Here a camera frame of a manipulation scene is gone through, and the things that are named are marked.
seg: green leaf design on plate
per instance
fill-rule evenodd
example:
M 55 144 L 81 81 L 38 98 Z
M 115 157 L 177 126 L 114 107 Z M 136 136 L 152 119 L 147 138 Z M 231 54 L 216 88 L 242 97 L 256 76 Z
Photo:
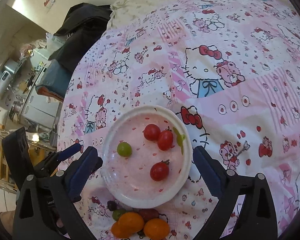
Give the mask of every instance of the green leaf design on plate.
M 183 140 L 186 138 L 185 134 L 180 134 L 178 129 L 173 127 L 172 128 L 174 133 L 177 135 L 177 144 L 181 148 L 181 154 L 183 155 Z

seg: hello kitty tablecloth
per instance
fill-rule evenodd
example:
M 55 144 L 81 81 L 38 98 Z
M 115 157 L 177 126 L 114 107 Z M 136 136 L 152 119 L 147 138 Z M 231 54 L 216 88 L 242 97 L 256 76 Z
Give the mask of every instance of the hello kitty tablecloth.
M 202 145 L 224 168 L 253 177 L 264 173 L 282 233 L 300 208 L 295 11 L 276 0 L 168 0 L 131 25 L 107 31 L 72 76 L 58 150 L 79 142 L 82 151 L 92 145 L 101 155 L 111 125 L 144 104 L 171 109 L 193 147 Z M 114 238 L 106 208 L 113 199 L 102 169 L 92 174 L 76 206 L 97 239 Z M 223 235 L 231 232 L 242 200 Z M 166 239 L 193 238 L 217 201 L 193 164 L 180 192 L 157 207 L 171 228 Z

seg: silver bolt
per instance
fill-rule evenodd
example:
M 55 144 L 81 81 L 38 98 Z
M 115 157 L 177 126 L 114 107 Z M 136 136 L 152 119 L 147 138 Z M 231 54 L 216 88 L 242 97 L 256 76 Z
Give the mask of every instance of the silver bolt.
M 235 174 L 235 172 L 233 170 L 227 170 L 227 174 L 229 176 L 233 176 Z
M 27 181 L 31 181 L 34 178 L 34 176 L 32 174 L 27 176 Z
M 258 178 L 259 178 L 259 179 L 264 179 L 265 176 L 264 176 L 262 173 L 259 173 L 259 174 L 258 174 Z
M 63 174 L 65 174 L 65 172 L 63 170 L 60 170 L 60 171 L 56 172 L 57 177 L 61 177 Z

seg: tiled floor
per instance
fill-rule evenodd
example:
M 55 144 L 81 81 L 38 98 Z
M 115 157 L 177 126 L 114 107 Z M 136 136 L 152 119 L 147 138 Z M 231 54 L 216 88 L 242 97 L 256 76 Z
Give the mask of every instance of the tiled floor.
M 16 209 L 16 195 L 0 189 L 0 212 Z

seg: orange fruit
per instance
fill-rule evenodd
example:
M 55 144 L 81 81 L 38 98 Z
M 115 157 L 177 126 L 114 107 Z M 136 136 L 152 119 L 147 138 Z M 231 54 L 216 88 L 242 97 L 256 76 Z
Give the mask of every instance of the orange fruit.
M 145 222 L 138 213 L 127 212 L 118 220 L 119 226 L 129 232 L 136 233 L 143 229 Z
M 170 227 L 166 221 L 154 218 L 145 224 L 143 232 L 152 240 L 161 240 L 170 233 Z
M 132 232 L 129 232 L 127 230 L 124 230 L 124 228 L 121 228 L 119 226 L 118 222 L 115 222 L 112 227 L 111 227 L 111 232 L 112 234 L 116 237 L 116 238 L 120 238 L 120 239 L 127 239 L 130 236 L 132 236 Z

